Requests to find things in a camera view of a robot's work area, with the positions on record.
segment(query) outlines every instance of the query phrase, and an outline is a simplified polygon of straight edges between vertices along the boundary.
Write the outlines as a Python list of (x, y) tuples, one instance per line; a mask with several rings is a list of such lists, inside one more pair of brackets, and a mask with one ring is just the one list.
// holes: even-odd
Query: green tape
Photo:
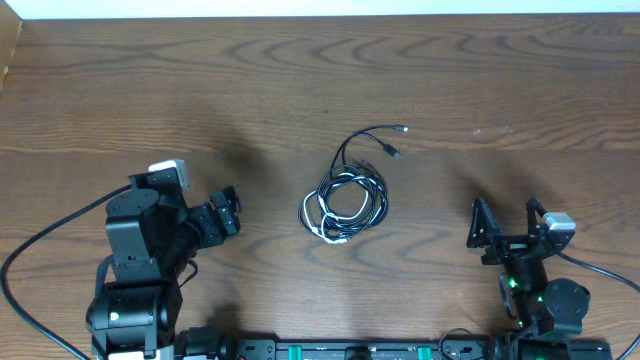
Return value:
[(289, 360), (302, 360), (301, 346), (289, 346)]
[(431, 360), (431, 348), (419, 347), (418, 348), (418, 360)]

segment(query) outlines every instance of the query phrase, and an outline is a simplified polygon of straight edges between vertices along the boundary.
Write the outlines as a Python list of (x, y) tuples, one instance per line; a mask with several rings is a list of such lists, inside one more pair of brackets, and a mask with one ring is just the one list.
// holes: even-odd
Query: wood plank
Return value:
[(9, 63), (13, 57), (22, 20), (7, 5), (0, 0), (0, 90), (4, 84), (4, 78), (9, 73)]
[[(514, 326), (501, 269), (464, 247), (477, 196), (509, 232), (538, 196), (578, 222), (567, 253), (637, 280), (639, 31), (636, 15), (29, 22), (0, 100), (0, 254), (180, 157), (190, 204), (232, 184), (245, 211), (238, 237), (198, 253), (179, 329), (497, 334)], [(300, 201), (344, 137), (379, 123), (410, 127), (379, 133), (401, 161), (365, 140), (348, 153), (385, 176), (389, 216), (326, 246), (298, 224)], [(57, 230), (10, 275), (24, 306), (85, 352), (104, 219)], [(561, 259), (547, 270), (591, 291), (585, 336), (616, 354), (630, 343), (632, 290)], [(3, 356), (68, 358), (5, 303), (0, 314)]]

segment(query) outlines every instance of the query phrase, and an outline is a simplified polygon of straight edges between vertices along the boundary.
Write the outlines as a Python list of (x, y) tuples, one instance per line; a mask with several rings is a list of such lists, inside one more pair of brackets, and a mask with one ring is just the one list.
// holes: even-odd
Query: cable bundle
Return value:
[[(310, 192), (302, 201), (298, 210), (300, 224), (314, 236), (317, 236), (329, 244), (342, 244), (360, 234), (366, 229), (372, 228), (382, 222), (389, 211), (387, 198), (387, 186), (382, 177), (367, 165), (347, 165), (345, 149), (349, 141), (355, 137), (367, 137), (382, 145), (385, 152), (394, 159), (401, 159), (402, 155), (393, 146), (382, 142), (367, 131), (389, 128), (396, 131), (407, 131), (404, 125), (380, 125), (369, 127), (353, 133), (346, 138), (338, 148), (331, 162), (331, 168), (325, 173), (318, 185), (318, 189)], [(342, 154), (342, 165), (335, 165), (338, 156)], [(351, 216), (341, 216), (329, 207), (329, 198), (338, 189), (349, 184), (358, 184), (365, 193), (360, 210)], [(318, 209), (322, 219), (317, 224), (307, 210), (307, 203), (312, 197), (316, 197)]]

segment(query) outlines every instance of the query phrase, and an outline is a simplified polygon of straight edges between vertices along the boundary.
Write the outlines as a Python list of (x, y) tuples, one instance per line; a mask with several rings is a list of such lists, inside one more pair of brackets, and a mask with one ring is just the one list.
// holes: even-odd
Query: wooden edge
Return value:
[(22, 29), (22, 19), (16, 15), (5, 0), (0, 0), (0, 91), (4, 78), (9, 73), (9, 63), (16, 51)]

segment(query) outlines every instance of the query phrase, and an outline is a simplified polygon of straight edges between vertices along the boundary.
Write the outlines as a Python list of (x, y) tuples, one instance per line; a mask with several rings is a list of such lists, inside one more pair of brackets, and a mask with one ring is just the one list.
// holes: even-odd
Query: white wall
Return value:
[(23, 19), (640, 12), (640, 0), (7, 0)]

